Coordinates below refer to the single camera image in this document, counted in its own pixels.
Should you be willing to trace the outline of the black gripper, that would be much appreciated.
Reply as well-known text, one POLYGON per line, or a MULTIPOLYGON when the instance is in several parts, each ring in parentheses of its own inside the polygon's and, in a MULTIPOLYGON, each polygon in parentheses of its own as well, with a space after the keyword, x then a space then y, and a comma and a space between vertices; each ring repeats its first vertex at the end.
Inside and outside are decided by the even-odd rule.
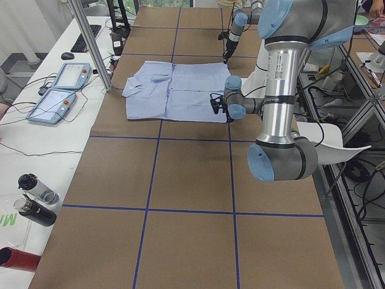
MULTIPOLYGON (((231 39, 227 39, 226 50, 225 50, 224 55, 223 55, 223 63, 224 64, 227 64, 228 59, 234 54, 237 46, 238 46, 238 41, 233 41, 231 39)), ((228 114, 226 115, 226 118, 227 118, 227 120, 226 120, 227 123, 231 123, 234 121, 228 114)))

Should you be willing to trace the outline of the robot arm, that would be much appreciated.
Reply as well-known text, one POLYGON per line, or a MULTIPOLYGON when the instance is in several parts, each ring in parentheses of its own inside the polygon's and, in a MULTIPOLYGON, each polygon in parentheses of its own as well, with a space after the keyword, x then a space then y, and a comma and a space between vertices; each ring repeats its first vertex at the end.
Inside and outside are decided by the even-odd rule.
POLYGON ((220 8, 232 9, 228 29, 218 36, 219 40, 226 41, 226 48, 223 52, 224 64, 227 64, 234 54, 245 27, 259 23, 266 3, 267 1, 218 1, 220 8))
POLYGON ((259 55, 267 65, 263 98, 255 97, 256 89, 247 92, 238 76, 230 76, 221 100, 233 120, 262 115, 262 132, 247 155, 256 179, 303 179, 318 166, 314 144, 291 127, 300 59, 305 50, 346 43, 353 35, 357 7, 357 1, 253 1, 249 11, 234 11, 224 61, 233 55, 244 27, 255 24, 262 39, 259 55))

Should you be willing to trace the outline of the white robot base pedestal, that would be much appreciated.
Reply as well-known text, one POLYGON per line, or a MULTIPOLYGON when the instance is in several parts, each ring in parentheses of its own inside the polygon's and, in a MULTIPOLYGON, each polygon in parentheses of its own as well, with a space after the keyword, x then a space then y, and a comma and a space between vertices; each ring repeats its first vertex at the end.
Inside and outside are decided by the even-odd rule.
POLYGON ((260 44, 255 70, 242 84, 241 90, 246 98, 263 99, 265 97, 266 76, 268 70, 268 51, 265 41, 260 44))

